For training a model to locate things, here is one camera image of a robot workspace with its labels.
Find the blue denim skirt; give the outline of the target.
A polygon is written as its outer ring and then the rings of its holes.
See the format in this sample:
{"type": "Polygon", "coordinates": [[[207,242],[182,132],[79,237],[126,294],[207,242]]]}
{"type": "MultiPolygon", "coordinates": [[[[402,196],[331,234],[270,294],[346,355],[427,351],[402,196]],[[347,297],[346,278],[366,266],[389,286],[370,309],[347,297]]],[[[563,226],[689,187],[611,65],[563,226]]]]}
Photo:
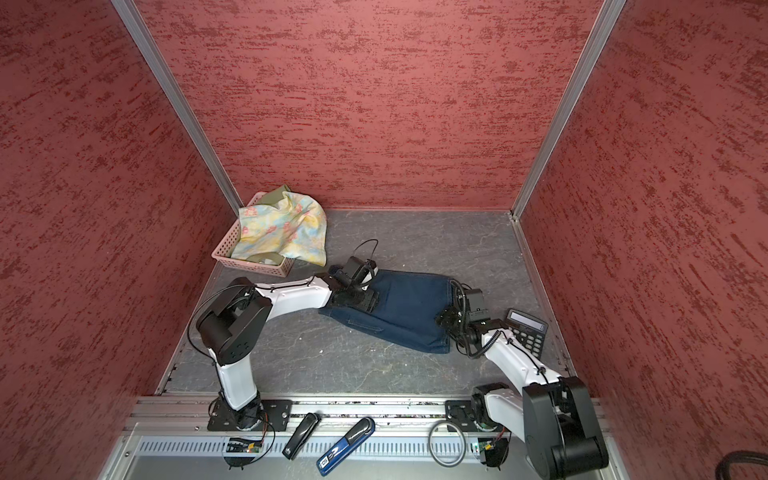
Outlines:
{"type": "Polygon", "coordinates": [[[378,294],[370,312],[326,306],[319,313],[353,330],[429,354],[450,352],[450,340],[436,319],[453,305],[453,287],[443,275],[381,270],[369,286],[378,294]]]}

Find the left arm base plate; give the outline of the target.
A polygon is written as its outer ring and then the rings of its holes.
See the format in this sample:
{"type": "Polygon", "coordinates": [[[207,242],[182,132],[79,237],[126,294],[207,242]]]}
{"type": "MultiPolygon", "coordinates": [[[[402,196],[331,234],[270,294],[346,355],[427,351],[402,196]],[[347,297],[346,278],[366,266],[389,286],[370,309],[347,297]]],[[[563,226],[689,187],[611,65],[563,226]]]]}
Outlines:
{"type": "Polygon", "coordinates": [[[273,428],[285,431],[291,415],[291,400],[254,399],[241,410],[232,409],[221,397],[209,404],[207,430],[211,432],[256,432],[273,428]]]}

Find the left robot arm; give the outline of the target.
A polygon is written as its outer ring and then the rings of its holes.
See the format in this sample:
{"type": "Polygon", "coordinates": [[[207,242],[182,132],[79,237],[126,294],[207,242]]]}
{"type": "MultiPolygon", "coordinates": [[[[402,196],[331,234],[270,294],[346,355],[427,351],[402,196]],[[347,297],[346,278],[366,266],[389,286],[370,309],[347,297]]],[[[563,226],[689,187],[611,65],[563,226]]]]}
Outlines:
{"type": "Polygon", "coordinates": [[[346,285],[327,273],[278,284],[233,280],[195,315],[195,328],[216,368],[218,397],[207,429],[251,432],[266,427],[267,415],[253,376],[250,355],[267,322],[304,310],[350,307],[371,313],[379,293],[368,282],[346,285]]]}

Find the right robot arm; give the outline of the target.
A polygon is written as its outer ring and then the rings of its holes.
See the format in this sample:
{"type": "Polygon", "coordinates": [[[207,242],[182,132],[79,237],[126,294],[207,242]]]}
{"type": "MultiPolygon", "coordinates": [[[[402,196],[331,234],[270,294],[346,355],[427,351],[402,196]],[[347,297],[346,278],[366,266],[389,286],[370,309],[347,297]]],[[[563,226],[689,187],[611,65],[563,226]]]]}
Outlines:
{"type": "Polygon", "coordinates": [[[586,384],[540,360],[548,325],[516,309],[503,319],[481,313],[449,307],[436,318],[460,350],[490,360],[508,380],[475,389],[474,423],[485,430],[501,426],[523,441],[542,479],[608,467],[608,448],[586,384]]]}

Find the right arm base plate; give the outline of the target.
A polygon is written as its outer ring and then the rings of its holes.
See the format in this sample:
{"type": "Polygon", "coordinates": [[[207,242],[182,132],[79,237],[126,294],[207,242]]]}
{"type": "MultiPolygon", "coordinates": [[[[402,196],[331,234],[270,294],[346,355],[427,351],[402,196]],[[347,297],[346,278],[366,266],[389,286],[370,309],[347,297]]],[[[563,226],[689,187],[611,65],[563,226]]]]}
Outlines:
{"type": "Polygon", "coordinates": [[[446,400],[445,418],[464,432],[478,432],[476,415],[470,400],[446,400]]]}

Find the pastel floral skirt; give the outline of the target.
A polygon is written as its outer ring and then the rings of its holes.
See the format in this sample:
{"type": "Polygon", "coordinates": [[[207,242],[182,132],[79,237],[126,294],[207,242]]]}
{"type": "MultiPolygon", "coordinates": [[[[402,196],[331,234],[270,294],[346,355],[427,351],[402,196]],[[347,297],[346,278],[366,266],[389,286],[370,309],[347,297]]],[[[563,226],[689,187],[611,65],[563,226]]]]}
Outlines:
{"type": "Polygon", "coordinates": [[[285,193],[276,207],[251,205],[239,209],[240,240],[233,259],[277,265],[284,258],[317,266],[327,261],[327,216],[312,197],[285,193]]]}

